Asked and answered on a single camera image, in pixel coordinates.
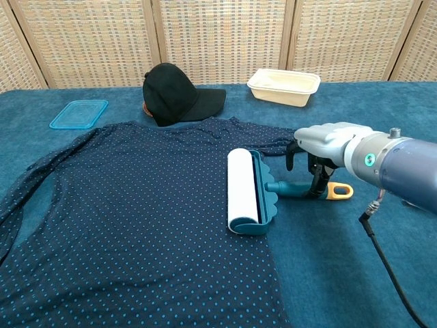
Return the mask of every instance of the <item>shirt sleeve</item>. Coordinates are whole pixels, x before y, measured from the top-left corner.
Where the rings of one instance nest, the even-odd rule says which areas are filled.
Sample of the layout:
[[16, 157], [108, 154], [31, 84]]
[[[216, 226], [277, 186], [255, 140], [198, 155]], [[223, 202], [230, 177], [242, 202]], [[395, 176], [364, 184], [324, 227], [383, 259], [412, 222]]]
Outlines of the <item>shirt sleeve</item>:
[[78, 152], [97, 134], [98, 128], [77, 137], [68, 146], [56, 150], [30, 165], [8, 189], [0, 202], [0, 265], [9, 253], [20, 230], [23, 206], [44, 179], [67, 157]]

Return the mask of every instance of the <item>teal lint roller cover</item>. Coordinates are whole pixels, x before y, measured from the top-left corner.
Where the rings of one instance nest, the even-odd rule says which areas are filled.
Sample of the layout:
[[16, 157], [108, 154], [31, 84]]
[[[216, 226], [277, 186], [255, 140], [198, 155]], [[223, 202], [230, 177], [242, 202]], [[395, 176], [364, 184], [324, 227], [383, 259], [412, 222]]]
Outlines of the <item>teal lint roller cover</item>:
[[237, 148], [228, 154], [228, 228], [236, 234], [265, 234], [277, 214], [276, 193], [270, 168], [256, 150]]

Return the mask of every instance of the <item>woven room divider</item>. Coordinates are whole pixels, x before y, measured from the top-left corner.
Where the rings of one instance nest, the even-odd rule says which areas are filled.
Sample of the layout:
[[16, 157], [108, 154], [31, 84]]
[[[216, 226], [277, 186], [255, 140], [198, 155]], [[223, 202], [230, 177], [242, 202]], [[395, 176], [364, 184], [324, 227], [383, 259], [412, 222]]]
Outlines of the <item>woven room divider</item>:
[[296, 0], [288, 70], [322, 81], [387, 80], [419, 0]]
[[285, 69], [294, 1], [152, 0], [163, 62], [193, 83], [246, 83]]
[[[20, 31], [20, 25], [49, 87], [138, 86], [144, 73], [160, 62], [178, 65], [195, 84], [246, 83], [258, 68], [313, 72], [322, 81], [385, 81], [390, 76], [420, 80], [436, 75], [435, 0], [423, 5], [422, 0], [0, 3], [12, 7], [18, 21], [12, 30]], [[7, 32], [2, 38], [11, 36]], [[36, 61], [21, 39], [3, 42], [27, 47], [23, 58], [29, 63], [23, 71], [37, 74], [34, 79], [40, 84]], [[4, 72], [13, 70], [14, 63], [3, 63]], [[19, 74], [6, 74], [17, 84], [9, 88], [35, 83]]]
[[423, 2], [390, 80], [437, 81], [437, 1]]
[[50, 87], [141, 85], [160, 62], [150, 0], [13, 0]]
[[6, 0], [0, 0], [0, 93], [47, 84]]

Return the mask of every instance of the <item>yellow handle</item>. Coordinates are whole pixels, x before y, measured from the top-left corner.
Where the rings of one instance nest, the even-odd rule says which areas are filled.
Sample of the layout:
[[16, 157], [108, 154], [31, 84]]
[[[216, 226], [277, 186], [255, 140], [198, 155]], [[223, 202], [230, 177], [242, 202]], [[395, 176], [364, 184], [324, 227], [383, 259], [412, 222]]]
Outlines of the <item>yellow handle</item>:
[[346, 184], [339, 182], [328, 182], [328, 200], [348, 200], [354, 194], [354, 189]]

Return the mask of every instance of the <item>lint roller handle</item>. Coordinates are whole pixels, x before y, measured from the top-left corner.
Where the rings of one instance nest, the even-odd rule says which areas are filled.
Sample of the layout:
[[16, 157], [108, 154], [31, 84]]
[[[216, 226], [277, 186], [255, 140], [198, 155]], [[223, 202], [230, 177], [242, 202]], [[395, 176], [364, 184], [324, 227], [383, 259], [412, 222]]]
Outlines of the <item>lint roller handle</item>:
[[[306, 197], [311, 188], [310, 182], [267, 182], [266, 190], [283, 197]], [[326, 190], [319, 196], [322, 200], [348, 200], [354, 194], [354, 189], [345, 183], [328, 182]]]

